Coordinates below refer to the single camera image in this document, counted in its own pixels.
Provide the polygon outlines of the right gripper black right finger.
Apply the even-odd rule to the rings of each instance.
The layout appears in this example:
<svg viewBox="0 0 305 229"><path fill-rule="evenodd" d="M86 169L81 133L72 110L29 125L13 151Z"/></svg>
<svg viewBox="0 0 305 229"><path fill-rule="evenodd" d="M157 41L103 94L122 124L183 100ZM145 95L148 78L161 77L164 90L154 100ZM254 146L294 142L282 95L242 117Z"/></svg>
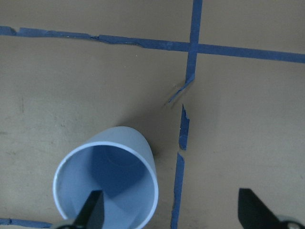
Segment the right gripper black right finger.
<svg viewBox="0 0 305 229"><path fill-rule="evenodd" d="M280 220L250 189L238 193L238 219L244 229L275 229Z"/></svg>

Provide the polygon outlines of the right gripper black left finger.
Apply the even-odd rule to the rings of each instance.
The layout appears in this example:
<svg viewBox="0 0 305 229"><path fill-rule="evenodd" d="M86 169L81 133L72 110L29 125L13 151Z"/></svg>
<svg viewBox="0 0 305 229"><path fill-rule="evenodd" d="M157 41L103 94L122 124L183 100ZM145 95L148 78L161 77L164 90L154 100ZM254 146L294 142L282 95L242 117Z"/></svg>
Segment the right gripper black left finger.
<svg viewBox="0 0 305 229"><path fill-rule="evenodd" d="M85 201L73 222L75 229L101 229L104 224L104 198L102 190L94 190Z"/></svg>

